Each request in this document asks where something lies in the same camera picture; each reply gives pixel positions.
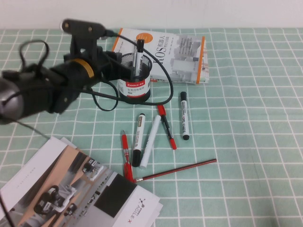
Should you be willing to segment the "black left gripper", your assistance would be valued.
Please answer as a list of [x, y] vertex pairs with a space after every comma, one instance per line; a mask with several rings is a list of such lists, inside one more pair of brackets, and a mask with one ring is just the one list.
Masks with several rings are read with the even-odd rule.
[[134, 75], [134, 56], [132, 53], [122, 54], [103, 51], [102, 47], [91, 48], [91, 67], [94, 76], [91, 83], [113, 80], [130, 80]]

